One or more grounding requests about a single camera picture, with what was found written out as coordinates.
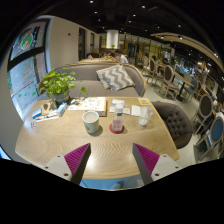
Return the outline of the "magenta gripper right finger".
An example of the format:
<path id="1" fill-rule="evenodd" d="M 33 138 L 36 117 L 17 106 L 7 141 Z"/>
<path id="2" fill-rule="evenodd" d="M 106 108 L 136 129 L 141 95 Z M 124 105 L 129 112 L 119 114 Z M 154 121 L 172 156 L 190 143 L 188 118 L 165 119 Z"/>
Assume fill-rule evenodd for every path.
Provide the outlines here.
<path id="1" fill-rule="evenodd" d="M 133 144 L 132 153 L 145 185 L 181 170 L 181 166 L 167 154 L 158 155 L 139 144 Z"/>

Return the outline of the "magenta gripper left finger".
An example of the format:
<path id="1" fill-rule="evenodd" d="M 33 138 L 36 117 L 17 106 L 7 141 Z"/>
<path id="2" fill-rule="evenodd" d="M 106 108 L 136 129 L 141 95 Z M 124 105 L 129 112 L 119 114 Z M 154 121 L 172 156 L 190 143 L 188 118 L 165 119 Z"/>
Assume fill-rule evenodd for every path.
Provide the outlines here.
<path id="1" fill-rule="evenodd" d="M 43 169 L 79 185 L 91 154 L 91 144 L 87 143 L 66 155 L 56 155 Z"/>

